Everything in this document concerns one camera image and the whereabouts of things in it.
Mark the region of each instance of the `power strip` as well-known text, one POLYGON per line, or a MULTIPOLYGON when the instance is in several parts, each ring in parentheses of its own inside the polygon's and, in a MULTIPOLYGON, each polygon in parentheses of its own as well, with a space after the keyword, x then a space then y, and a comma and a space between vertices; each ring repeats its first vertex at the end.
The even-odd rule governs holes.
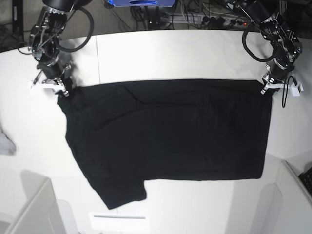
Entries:
MULTIPOLYGON (((220 15, 217 14, 210 14, 210 17, 215 17, 217 18, 220 15)), ((185 14, 185 17, 188 17, 188 21, 191 24, 201 24, 203 21, 203 18, 205 17, 204 14, 185 14)), ((247 27, 247 23, 238 17, 235 16, 227 16, 227 15, 223 15, 221 16, 223 17, 223 19, 225 20, 225 22, 223 23, 224 27, 227 27, 228 25, 231 25, 231 29, 237 29, 237 30, 245 30, 245 28, 247 27)), ((162 21, 164 22, 168 22, 168 23, 187 23, 187 21, 185 20, 184 16, 182 14, 179 13, 175 13, 172 19, 172 16, 169 16, 168 18, 161 18, 162 21)))

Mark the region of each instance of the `black cable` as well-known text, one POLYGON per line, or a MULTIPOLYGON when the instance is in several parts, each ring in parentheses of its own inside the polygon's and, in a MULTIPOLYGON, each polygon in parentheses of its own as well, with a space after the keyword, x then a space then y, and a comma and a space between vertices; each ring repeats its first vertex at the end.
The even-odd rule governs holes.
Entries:
POLYGON ((71 14, 71 16, 68 18, 68 20, 65 22, 65 24, 57 30, 56 33, 54 33, 52 36, 50 36, 44 43, 41 44, 41 46, 39 46, 36 50, 36 52, 38 52, 47 42, 49 42, 50 40, 52 40, 55 36, 58 35, 58 33, 62 30, 63 27, 66 26, 66 24, 68 23, 68 21, 73 17, 73 15, 75 14, 76 10, 71 14))
POLYGON ((283 87, 283 96, 282 96, 282 107, 285 108, 286 106, 286 100, 287 100, 287 94, 288 94, 288 86, 289 86, 289 80, 292 78, 292 80, 294 80, 294 77, 293 76, 290 76, 285 78, 284 80, 284 87, 283 87), (285 94, 285 86, 286 86, 286 81, 287 81, 287 89, 286 89, 286 95, 284 96, 285 94))
POLYGON ((145 15, 142 16, 143 12, 142 12, 141 7, 131 6, 130 12, 131 12, 132 18, 136 21, 136 30, 138 31, 138 23, 139 22, 141 22, 143 24, 144 30, 146 30, 146 25, 145 25, 146 17, 145 17, 145 15))
MULTIPOLYGON (((28 44, 28 43, 26 43, 26 42, 24 42, 24 41, 21 41, 21 42, 19 42, 19 45, 20 45, 21 43, 24 43, 24 45, 25 45, 25 44, 28 44)), ((18 50, 21 54, 23 54, 23 55, 32 55, 32 54, 33 54, 33 53, 24 53, 23 51, 20 50, 19 47, 17 48, 17 50, 18 50)))
POLYGON ((171 16, 171 25, 172 25, 172 29, 174 30, 175 27, 174 27, 174 15, 173 14, 171 16))
POLYGON ((111 12, 114 13, 114 15, 130 30, 133 31, 126 23, 122 20, 122 18, 114 11, 114 9, 111 10, 111 12))
POLYGON ((277 56, 278 50, 274 50, 274 51, 273 51, 273 54, 272 54, 270 57, 268 57, 268 58, 259 58, 259 57, 257 57, 256 55, 254 55, 253 52, 251 52, 251 50, 248 48, 247 43, 246 43, 246 38, 247 38, 248 33, 251 31, 251 29, 252 29, 252 26, 249 25, 249 26, 245 29, 244 33, 243 33, 242 41, 243 41, 244 49, 246 50, 246 52, 247 52, 253 59, 257 60, 258 62, 269 62, 269 61, 271 61, 273 58, 275 58, 275 57, 277 56))
POLYGON ((56 40, 56 47, 59 50, 62 50, 62 51, 68 52, 68 53, 76 52, 76 51, 82 49, 89 42, 89 40, 92 36, 92 33, 93 33, 93 29, 94 29, 94 20, 93 20, 92 15, 90 14, 90 12, 87 11, 83 7, 79 7, 79 8, 77 8, 77 10, 82 11, 88 17, 88 19, 90 21, 90 28, 89 28, 89 32, 88 32, 86 40, 80 46, 78 46, 76 48, 73 48, 73 49, 65 48, 59 44, 59 40, 56 40))

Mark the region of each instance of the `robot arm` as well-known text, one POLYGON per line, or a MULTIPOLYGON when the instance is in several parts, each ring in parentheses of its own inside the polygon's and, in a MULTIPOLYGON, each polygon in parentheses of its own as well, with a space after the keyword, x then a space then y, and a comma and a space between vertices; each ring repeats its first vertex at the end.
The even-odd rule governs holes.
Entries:
MULTIPOLYGON (((58 94, 69 96, 72 88, 71 79, 65 77, 64 72, 69 66, 63 66, 58 57, 60 50, 74 52, 81 49, 91 37, 94 27, 93 18, 87 10, 81 7, 89 2, 91 0, 43 0, 47 6, 43 7, 38 22, 31 31, 29 50, 39 62, 37 68, 45 73, 47 83, 50 86, 51 83, 58 86, 55 89, 58 94), (70 19, 67 18, 66 13, 72 10, 80 10, 87 15, 90 21, 90 30, 87 40, 81 46, 68 49, 59 45, 58 37, 70 19)), ((287 76, 294 69, 293 64, 302 53, 302 44, 278 12, 274 1, 234 0, 231 8, 250 18, 250 26, 243 34, 245 50, 255 60, 267 63, 267 72, 262 78, 265 86, 261 93, 278 90, 282 85, 285 87, 287 76), (253 27, 257 27, 263 38, 268 40, 274 48, 274 52, 269 58, 258 58, 247 47, 246 37, 253 27)), ((294 76, 292 78, 294 83, 297 83, 296 88, 300 93, 301 84, 295 81, 294 76)))
POLYGON ((77 0, 43 0, 47 6, 43 7, 38 18, 38 22, 32 28, 28 49, 33 57, 38 61, 37 69, 40 73, 35 78, 33 85, 39 84, 38 80, 42 72, 46 76, 41 84, 42 88, 53 88, 55 93, 69 96, 72 90, 72 80, 66 70, 70 65, 63 65, 59 59, 59 52, 74 52, 81 49, 89 41, 93 28, 94 20, 91 14, 81 7, 90 1, 77 0), (90 21, 90 29, 85 42, 74 49, 64 48, 59 44, 59 35, 65 29, 66 23, 70 19, 67 12, 72 10, 82 11, 90 21))
MULTIPOLYGON (((286 24, 272 0, 243 0, 236 3, 236 8, 241 9, 250 18, 253 25, 259 25, 257 28, 262 37, 268 40, 274 48, 273 54, 269 58, 258 58, 246 44, 247 34, 253 25, 250 25, 243 34, 243 46, 247 53, 255 60, 267 63, 267 72, 262 78, 265 86, 261 93, 278 90, 281 84, 285 88, 288 75, 294 70, 293 65, 302 53, 302 43, 298 40, 298 36, 286 24)), ((296 83, 293 87, 296 88, 291 91, 298 94, 303 90, 302 85, 295 80, 294 76, 292 79, 296 83)))

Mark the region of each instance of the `white panel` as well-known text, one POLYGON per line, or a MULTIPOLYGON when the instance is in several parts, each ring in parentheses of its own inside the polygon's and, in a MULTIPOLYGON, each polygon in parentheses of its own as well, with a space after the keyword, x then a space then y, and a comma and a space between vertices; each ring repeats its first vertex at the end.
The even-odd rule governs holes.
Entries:
POLYGON ((149 221, 143 215, 89 213, 92 228, 113 232, 149 232, 149 221))
POLYGON ((76 220, 78 230, 87 234, 98 234, 92 226, 89 212, 115 214, 116 209, 108 210, 96 191, 83 177, 53 177, 51 178, 57 199, 67 201, 76 220))
POLYGON ((286 162, 280 166, 277 182, 283 205, 272 234, 306 234, 312 230, 312 202, 286 162))

